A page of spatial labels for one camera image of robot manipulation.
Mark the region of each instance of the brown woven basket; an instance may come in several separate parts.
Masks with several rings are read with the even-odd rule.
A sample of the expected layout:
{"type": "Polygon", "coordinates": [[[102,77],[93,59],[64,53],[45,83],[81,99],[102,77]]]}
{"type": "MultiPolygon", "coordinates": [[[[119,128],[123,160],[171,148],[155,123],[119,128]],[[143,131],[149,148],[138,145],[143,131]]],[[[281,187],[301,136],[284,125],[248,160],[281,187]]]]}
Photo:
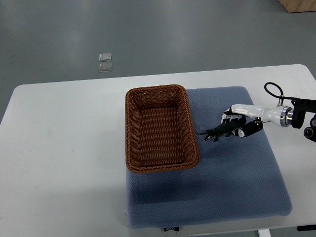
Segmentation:
{"type": "Polygon", "coordinates": [[[188,169],[199,162],[188,95],[180,85],[129,90],[125,132],[126,166],[134,173],[188,169]]]}

